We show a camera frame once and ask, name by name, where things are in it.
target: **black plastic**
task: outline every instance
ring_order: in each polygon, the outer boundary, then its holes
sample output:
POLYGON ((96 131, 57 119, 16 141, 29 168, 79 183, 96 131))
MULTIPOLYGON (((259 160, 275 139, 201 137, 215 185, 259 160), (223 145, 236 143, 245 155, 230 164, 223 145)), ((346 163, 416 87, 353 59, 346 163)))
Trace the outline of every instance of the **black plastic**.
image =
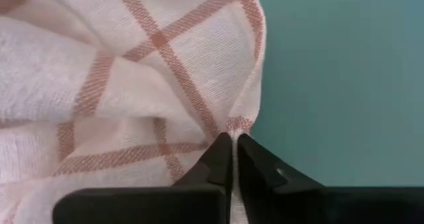
POLYGON ((248 135, 238 165, 250 224, 424 223, 423 188, 326 188, 248 135))
POLYGON ((232 170, 232 140, 223 133, 174 186, 76 191, 56 204, 53 223, 227 224, 232 170))

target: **teal wall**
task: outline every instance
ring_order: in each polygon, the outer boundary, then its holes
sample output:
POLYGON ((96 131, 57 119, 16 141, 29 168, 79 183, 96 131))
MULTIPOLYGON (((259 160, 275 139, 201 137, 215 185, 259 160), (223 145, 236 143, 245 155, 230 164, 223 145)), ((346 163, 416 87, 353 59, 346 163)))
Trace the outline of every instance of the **teal wall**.
POLYGON ((424 0, 260 0, 253 136, 326 185, 424 186, 424 0))

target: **cloth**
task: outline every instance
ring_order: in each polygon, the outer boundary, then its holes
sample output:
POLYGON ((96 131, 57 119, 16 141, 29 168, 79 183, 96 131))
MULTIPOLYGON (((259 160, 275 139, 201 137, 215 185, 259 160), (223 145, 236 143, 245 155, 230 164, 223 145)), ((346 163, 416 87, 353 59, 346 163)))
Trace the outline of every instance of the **cloth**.
MULTIPOLYGON (((258 114, 258 0, 0 0, 0 15, 2 223, 51 223, 82 188, 172 185, 258 114)), ((231 210, 246 223, 237 182, 231 210)))

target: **checkered towel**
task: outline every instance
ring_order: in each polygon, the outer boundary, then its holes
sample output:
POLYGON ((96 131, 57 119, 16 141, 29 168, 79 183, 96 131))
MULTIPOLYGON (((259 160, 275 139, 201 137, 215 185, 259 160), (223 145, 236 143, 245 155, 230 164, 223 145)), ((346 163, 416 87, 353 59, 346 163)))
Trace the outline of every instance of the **checkered towel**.
MULTIPOLYGON (((51 223, 82 188, 169 186, 258 114, 258 0, 0 0, 0 15, 3 223, 51 223)), ((246 223, 237 183, 231 220, 246 223)))

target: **fabric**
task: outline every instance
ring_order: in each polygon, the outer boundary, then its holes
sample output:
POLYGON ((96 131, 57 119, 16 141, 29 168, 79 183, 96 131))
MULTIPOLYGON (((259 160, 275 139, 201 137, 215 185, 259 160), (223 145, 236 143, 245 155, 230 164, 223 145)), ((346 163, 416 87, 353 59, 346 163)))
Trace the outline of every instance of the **fabric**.
MULTIPOLYGON (((258 114, 258 0, 0 0, 0 14, 4 224, 51 223, 82 188, 169 186, 258 114)), ((237 182, 231 210, 246 223, 237 182)))

